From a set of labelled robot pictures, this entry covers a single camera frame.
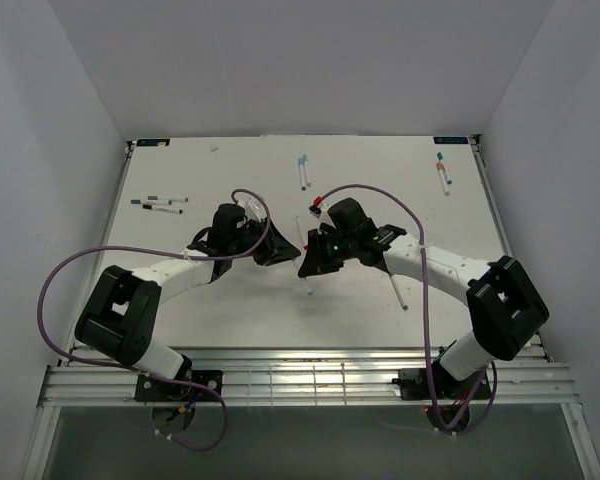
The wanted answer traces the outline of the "black cap marker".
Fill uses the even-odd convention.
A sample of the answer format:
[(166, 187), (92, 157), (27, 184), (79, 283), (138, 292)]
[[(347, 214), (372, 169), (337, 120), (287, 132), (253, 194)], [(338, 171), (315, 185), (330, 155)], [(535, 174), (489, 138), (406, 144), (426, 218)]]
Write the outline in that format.
[(181, 215), (181, 214), (184, 213), (182, 209), (167, 208), (165, 206), (153, 205), (153, 204), (142, 204), (142, 208), (144, 210), (161, 212), (161, 213), (168, 213), (168, 214), (175, 214), (175, 215)]

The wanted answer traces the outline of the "red cap marker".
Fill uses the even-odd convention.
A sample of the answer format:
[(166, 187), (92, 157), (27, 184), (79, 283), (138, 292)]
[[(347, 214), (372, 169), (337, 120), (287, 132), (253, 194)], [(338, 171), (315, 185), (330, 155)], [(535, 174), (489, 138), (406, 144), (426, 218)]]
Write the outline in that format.
[(299, 216), (295, 217), (295, 222), (296, 222), (296, 230), (297, 230), (297, 234), (298, 234), (298, 239), (300, 241), (300, 245), (301, 245), (302, 249), (304, 251), (306, 251), (308, 248), (306, 230), (303, 228), (301, 218)]

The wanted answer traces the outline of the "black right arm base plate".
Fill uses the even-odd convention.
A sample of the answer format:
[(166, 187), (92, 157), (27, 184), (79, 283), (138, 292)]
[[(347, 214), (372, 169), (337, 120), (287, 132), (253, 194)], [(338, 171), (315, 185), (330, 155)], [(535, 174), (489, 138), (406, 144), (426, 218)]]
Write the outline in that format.
[[(443, 400), (461, 400), (467, 398), (479, 378), (479, 373), (474, 372), (468, 378), (458, 381), (443, 370), (433, 370), (433, 383), (436, 397)], [(427, 372), (425, 368), (403, 368), (391, 380), (399, 389), (402, 400), (430, 400)], [(489, 380), (484, 377), (473, 396), (477, 400), (487, 400), (491, 396)]]

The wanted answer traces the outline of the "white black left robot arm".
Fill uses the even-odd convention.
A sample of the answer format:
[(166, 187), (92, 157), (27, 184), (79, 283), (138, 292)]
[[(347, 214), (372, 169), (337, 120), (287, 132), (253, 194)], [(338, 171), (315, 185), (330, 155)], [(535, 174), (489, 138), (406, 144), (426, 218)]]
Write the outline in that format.
[(255, 199), (225, 203), (182, 254), (132, 270), (112, 265), (100, 275), (75, 328), (78, 341), (118, 364), (157, 375), (170, 399), (192, 387), (191, 361), (153, 338), (159, 306), (223, 276), (239, 256), (259, 266), (292, 261), (301, 251)]

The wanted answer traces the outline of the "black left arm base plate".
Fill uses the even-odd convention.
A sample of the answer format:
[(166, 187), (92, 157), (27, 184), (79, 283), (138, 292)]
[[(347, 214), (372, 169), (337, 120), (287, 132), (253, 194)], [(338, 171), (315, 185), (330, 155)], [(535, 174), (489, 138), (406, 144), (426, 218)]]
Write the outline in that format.
[[(222, 394), (224, 372), (222, 370), (193, 370), (185, 379), (212, 388), (217, 394)], [(140, 375), (136, 382), (133, 399), (144, 403), (180, 402), (183, 404), (193, 400), (214, 402), (215, 396), (204, 389), (186, 385), (172, 384)]]

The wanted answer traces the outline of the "lavender cap marker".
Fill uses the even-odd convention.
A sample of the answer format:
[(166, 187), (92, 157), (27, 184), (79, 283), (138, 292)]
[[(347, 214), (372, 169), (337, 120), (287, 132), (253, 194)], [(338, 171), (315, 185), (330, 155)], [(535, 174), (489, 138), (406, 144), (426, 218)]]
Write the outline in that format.
[[(296, 273), (299, 273), (300, 271), (300, 267), (301, 267), (301, 259), (300, 258), (295, 258), (292, 260), (292, 264), (296, 270)], [(300, 277), (299, 280), (301, 281), (303, 287), (305, 288), (306, 294), (308, 296), (312, 296), (313, 295), (313, 288), (309, 282), (309, 280), (307, 278), (304, 277)]]

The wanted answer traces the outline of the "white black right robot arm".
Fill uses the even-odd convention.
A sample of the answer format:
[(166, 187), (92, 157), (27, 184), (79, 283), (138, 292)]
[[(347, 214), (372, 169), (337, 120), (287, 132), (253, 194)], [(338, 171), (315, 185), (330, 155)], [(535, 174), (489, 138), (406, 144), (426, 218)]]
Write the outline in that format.
[(299, 269), (306, 278), (335, 273), (345, 261), (418, 280), (460, 301), (469, 310), (470, 331), (444, 349), (430, 369), (407, 380), (413, 398), (426, 398), (433, 386), (438, 397), (456, 396), (473, 375), (493, 360), (513, 360), (549, 318), (549, 310), (521, 263), (462, 257), (424, 247), (405, 229), (378, 226), (361, 205), (345, 198), (331, 207), (309, 208), (319, 226), (307, 234)]

